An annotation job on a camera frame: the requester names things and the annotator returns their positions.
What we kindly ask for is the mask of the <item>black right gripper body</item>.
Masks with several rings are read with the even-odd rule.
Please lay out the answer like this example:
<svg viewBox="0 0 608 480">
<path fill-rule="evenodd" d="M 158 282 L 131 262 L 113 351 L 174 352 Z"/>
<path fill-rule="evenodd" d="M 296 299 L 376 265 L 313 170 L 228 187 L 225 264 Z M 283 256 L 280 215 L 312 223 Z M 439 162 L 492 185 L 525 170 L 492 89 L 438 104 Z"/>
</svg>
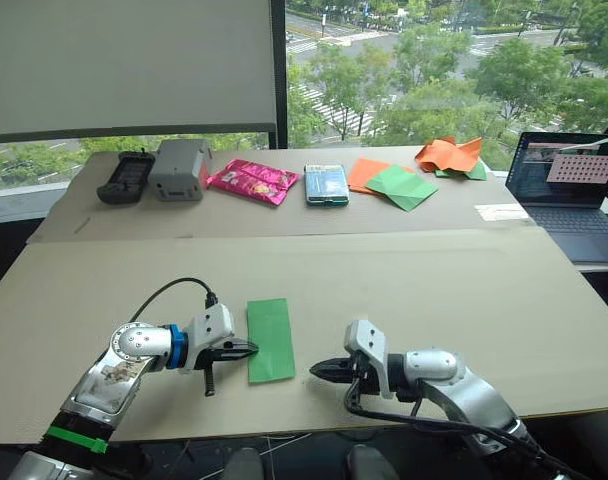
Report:
<svg viewBox="0 0 608 480">
<path fill-rule="evenodd" d="M 362 394 L 372 394 L 373 383 L 371 379 L 371 365 L 369 358 L 362 352 L 351 355 L 351 384 L 350 395 L 360 396 Z"/>
</svg>

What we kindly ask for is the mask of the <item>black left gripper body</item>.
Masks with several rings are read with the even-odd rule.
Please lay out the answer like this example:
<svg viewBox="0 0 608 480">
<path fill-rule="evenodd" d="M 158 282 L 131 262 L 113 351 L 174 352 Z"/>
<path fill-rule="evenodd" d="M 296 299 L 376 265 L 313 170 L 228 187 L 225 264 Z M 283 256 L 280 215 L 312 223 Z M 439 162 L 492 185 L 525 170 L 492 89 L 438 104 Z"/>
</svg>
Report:
<svg viewBox="0 0 608 480">
<path fill-rule="evenodd" d="M 227 340 L 219 345 L 206 348 L 198 355 L 197 370 L 203 372 L 206 397 L 211 397 L 215 394 L 213 364 L 215 362 L 234 360 L 234 353 L 234 341 Z"/>
</svg>

